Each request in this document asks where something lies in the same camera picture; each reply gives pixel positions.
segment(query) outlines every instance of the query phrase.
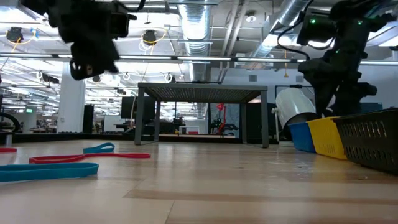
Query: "blue resistance band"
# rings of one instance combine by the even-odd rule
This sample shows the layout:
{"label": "blue resistance band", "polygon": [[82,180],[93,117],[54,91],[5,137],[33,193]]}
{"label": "blue resistance band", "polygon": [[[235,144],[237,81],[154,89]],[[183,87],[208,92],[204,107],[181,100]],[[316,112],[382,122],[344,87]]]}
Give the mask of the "blue resistance band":
{"label": "blue resistance band", "polygon": [[0,182],[81,178],[95,175],[96,163],[29,164],[0,166]]}
{"label": "blue resistance band", "polygon": [[114,151],[114,144],[107,142],[104,144],[100,144],[96,147],[87,147],[83,149],[83,154],[88,153],[102,153],[102,152],[113,152]]}

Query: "yellow block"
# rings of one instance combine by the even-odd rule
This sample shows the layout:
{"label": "yellow block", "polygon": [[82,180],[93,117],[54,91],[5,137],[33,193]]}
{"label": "yellow block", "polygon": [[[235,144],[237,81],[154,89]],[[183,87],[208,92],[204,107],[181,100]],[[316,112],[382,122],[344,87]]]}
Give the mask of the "yellow block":
{"label": "yellow block", "polygon": [[321,155],[347,159],[336,124],[332,121],[333,118],[336,117],[307,121],[315,151]]}

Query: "blue block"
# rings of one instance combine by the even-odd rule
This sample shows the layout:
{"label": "blue block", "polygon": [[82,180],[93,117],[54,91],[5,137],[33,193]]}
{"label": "blue block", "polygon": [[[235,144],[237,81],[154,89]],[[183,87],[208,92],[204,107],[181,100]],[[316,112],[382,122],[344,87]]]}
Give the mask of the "blue block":
{"label": "blue block", "polygon": [[315,153],[310,127],[307,123],[289,125],[294,147],[300,151]]}

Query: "resistance band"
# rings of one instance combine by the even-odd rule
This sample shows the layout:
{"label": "resistance band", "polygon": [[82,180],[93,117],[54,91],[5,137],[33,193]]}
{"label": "resistance band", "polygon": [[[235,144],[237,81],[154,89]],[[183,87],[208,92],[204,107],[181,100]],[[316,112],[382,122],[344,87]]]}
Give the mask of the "resistance band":
{"label": "resistance band", "polygon": [[[29,165],[0,166],[0,182],[82,178],[95,175],[100,165],[89,162],[71,163],[89,157],[150,158],[148,153],[111,153],[113,151],[114,144],[109,142],[96,147],[84,148],[82,155],[31,157]],[[17,152],[17,149],[0,148],[0,153],[2,152]]]}
{"label": "resistance band", "polygon": [[17,152],[16,148],[0,148],[0,153]]}
{"label": "resistance band", "polygon": [[130,159],[148,159],[150,154],[148,153],[91,153],[83,155],[70,155],[70,156],[39,156],[29,158],[30,164],[54,164],[54,163],[64,163],[64,162],[77,162],[82,159],[87,159],[90,157],[123,157]]}
{"label": "resistance band", "polygon": [[0,182],[81,178],[95,175],[96,163],[32,164],[0,166]]}

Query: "basket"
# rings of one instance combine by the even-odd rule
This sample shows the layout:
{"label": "basket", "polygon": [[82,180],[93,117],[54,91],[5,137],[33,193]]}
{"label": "basket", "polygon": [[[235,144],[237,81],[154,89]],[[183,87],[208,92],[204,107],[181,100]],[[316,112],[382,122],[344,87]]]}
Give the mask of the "basket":
{"label": "basket", "polygon": [[336,117],[307,121],[311,130],[315,151],[321,155],[337,159],[347,159],[336,124],[332,120],[333,118]]}
{"label": "basket", "polygon": [[307,123],[290,124],[289,128],[292,133],[294,148],[315,153],[310,128]]}
{"label": "basket", "polygon": [[398,109],[334,119],[347,158],[398,174]]}

